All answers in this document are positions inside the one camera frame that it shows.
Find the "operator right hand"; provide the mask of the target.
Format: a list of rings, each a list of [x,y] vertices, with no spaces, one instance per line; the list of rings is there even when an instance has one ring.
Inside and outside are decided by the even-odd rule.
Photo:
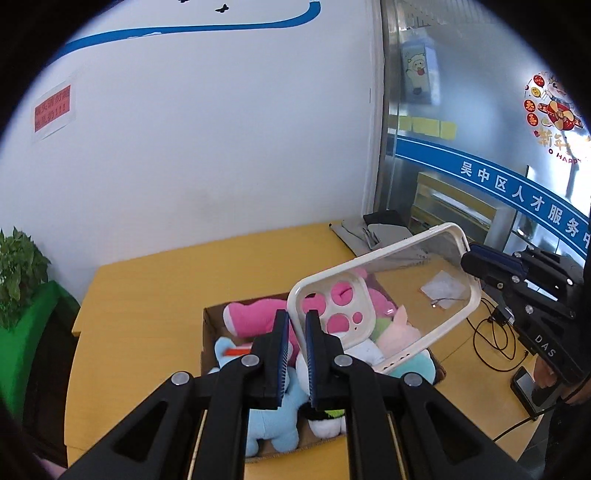
[[[555,372],[540,356],[536,358],[533,378],[536,385],[541,388],[552,387],[558,380]],[[580,382],[573,386],[566,386],[561,393],[561,398],[568,405],[584,404],[590,400],[590,397],[590,381]]]

